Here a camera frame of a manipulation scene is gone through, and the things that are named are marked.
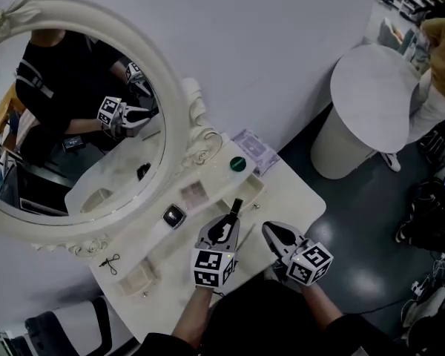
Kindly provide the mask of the white dressing table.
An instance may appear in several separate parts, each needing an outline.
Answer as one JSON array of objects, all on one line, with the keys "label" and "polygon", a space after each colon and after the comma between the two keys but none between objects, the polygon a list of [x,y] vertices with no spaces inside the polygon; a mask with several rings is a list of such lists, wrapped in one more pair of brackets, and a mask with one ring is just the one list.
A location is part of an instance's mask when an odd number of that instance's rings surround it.
[{"label": "white dressing table", "polygon": [[[231,159],[242,154],[238,145],[226,142],[211,160],[186,171],[182,179],[160,197],[148,216],[122,230],[105,250],[92,259],[90,268],[99,287],[138,341],[143,341],[151,332],[169,333],[177,324],[195,287],[191,276],[191,253],[200,229],[212,219],[224,215],[216,203],[254,173],[252,161],[247,162],[242,172],[230,169]],[[259,178],[265,183],[266,192],[257,210],[239,216],[237,245],[251,225],[256,223],[256,226],[237,251],[235,271],[223,287],[217,288],[212,298],[214,302],[275,261],[276,257],[266,245],[261,231],[264,222],[274,220],[287,223],[305,233],[326,210],[323,199],[284,161],[278,161]],[[189,211],[179,190],[197,180],[203,184],[209,200]],[[179,206],[187,214],[176,230],[171,230],[162,221],[163,212],[171,204]],[[126,266],[135,266],[148,257],[161,272],[159,284],[146,296],[121,297],[115,286],[117,275],[111,275],[107,266],[99,267],[106,257],[114,254],[120,255],[120,260],[113,263],[117,271]]]}]

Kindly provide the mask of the metal eyelash curler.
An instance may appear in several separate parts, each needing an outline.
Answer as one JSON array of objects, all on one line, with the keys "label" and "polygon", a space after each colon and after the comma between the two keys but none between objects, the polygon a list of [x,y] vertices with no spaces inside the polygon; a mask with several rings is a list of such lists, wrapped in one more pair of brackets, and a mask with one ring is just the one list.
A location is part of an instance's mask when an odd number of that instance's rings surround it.
[{"label": "metal eyelash curler", "polygon": [[111,257],[106,257],[104,261],[102,261],[99,264],[100,268],[103,268],[105,266],[107,266],[110,270],[111,275],[115,276],[118,274],[118,271],[115,269],[115,267],[113,266],[113,263],[120,260],[120,255],[119,254],[114,254]]}]

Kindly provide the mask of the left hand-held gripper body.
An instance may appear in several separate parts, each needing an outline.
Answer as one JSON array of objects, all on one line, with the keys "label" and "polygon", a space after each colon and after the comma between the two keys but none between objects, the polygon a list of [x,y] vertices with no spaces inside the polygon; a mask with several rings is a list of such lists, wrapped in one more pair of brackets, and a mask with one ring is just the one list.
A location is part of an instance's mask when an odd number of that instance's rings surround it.
[{"label": "left hand-held gripper body", "polygon": [[198,241],[191,253],[191,276],[196,286],[221,288],[234,273],[237,240],[210,244]]}]

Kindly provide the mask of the purple wipes pack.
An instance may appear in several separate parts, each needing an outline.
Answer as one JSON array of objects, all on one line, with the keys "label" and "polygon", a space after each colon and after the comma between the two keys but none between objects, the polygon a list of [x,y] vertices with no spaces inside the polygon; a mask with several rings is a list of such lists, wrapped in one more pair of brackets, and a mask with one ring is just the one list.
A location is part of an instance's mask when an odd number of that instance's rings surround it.
[{"label": "purple wipes pack", "polygon": [[256,164],[255,174],[262,177],[279,160],[278,154],[250,130],[243,130],[232,139]]}]

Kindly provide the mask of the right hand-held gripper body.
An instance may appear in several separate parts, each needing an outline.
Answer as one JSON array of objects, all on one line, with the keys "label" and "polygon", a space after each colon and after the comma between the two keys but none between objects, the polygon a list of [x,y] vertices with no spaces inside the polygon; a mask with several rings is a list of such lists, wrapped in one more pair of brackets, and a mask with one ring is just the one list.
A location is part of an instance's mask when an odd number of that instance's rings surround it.
[{"label": "right hand-held gripper body", "polygon": [[287,267],[286,276],[310,286],[323,277],[332,264],[333,255],[320,243],[304,240],[281,259]]}]

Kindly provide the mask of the black square compact case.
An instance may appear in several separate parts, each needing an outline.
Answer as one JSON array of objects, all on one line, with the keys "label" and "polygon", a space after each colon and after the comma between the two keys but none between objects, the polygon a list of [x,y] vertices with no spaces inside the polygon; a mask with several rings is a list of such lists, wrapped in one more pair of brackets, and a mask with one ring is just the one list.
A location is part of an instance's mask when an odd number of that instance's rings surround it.
[{"label": "black square compact case", "polygon": [[162,214],[162,221],[171,230],[176,230],[187,218],[187,214],[177,205],[169,205]]}]

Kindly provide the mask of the pink eyeshadow palette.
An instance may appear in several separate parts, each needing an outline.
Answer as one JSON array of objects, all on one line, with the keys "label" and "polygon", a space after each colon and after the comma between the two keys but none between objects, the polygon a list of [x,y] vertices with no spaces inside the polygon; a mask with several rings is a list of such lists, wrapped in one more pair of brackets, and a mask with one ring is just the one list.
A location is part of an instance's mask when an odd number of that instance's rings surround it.
[{"label": "pink eyeshadow palette", "polygon": [[190,211],[209,200],[206,190],[200,180],[197,180],[179,190],[185,207]]}]

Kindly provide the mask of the person's dark shirt torso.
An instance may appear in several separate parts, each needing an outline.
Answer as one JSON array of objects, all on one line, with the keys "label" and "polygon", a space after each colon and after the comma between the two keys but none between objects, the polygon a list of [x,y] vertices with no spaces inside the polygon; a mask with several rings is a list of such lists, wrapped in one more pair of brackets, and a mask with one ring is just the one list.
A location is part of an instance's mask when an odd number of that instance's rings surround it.
[{"label": "person's dark shirt torso", "polygon": [[401,347],[359,314],[321,331],[300,292],[261,277],[209,306],[198,349],[149,333],[133,356],[403,356]]}]

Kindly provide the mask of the white round pedestal table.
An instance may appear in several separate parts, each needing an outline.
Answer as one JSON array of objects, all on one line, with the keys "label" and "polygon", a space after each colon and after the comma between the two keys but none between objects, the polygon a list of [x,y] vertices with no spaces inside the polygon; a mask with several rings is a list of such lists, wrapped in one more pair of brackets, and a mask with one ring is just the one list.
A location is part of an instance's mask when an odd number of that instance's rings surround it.
[{"label": "white round pedestal table", "polygon": [[400,151],[419,78],[389,47],[361,45],[342,56],[330,80],[333,108],[311,147],[316,172],[342,179],[376,153]]}]

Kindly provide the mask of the person's right forearm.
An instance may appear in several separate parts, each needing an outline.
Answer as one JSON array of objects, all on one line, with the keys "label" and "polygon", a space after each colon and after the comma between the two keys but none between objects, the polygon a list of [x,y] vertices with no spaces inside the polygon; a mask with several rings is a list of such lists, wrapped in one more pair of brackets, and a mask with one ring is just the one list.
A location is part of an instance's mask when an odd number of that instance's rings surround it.
[{"label": "person's right forearm", "polygon": [[331,323],[343,316],[341,310],[336,307],[318,284],[300,286],[300,292],[321,331],[326,330]]}]

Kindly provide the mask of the black and white office chair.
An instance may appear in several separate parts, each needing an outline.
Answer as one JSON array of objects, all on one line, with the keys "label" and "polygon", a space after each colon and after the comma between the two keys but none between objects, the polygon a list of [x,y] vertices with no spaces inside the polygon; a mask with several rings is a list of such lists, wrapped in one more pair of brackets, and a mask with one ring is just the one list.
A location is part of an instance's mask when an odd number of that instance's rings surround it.
[{"label": "black and white office chair", "polygon": [[0,332],[0,356],[127,356],[137,346],[103,296],[46,311],[14,331]]}]

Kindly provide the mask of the person's left forearm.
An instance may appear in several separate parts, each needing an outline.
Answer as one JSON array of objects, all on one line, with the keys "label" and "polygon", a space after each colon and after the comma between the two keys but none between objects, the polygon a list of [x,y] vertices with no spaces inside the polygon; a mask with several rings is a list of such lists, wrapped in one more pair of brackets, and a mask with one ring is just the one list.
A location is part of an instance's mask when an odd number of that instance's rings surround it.
[{"label": "person's left forearm", "polygon": [[171,335],[198,349],[205,332],[213,289],[197,286]]}]

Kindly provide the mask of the oval mirror ornate white frame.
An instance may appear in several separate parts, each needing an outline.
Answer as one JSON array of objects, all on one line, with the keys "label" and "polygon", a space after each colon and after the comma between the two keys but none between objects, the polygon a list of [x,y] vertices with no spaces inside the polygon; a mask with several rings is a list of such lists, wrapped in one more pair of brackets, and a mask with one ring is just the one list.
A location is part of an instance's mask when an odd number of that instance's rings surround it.
[{"label": "oval mirror ornate white frame", "polygon": [[0,8],[0,43],[20,33],[63,28],[97,37],[143,69],[156,91],[165,124],[162,156],[154,175],[131,183],[123,197],[89,214],[74,217],[39,217],[15,211],[0,202],[0,233],[37,248],[65,247],[77,257],[92,257],[89,245],[111,238],[148,216],[160,197],[193,166],[191,150],[202,148],[194,138],[199,120],[171,66],[157,46],[136,25],[89,0],[15,0]]}]

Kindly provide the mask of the white drawer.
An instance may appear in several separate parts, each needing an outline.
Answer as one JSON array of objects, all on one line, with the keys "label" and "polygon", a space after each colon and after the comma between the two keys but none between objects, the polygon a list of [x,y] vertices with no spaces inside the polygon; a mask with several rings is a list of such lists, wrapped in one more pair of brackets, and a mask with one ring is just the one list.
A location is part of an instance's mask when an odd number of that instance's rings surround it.
[{"label": "white drawer", "polygon": [[235,199],[240,199],[243,201],[239,209],[239,216],[241,217],[260,207],[260,200],[265,192],[265,183],[257,175],[251,174],[240,186],[219,200],[216,206],[221,212],[228,214]]},{"label": "white drawer", "polygon": [[160,280],[160,270],[148,257],[145,257],[135,266],[119,269],[115,286],[121,297],[146,296]]}]

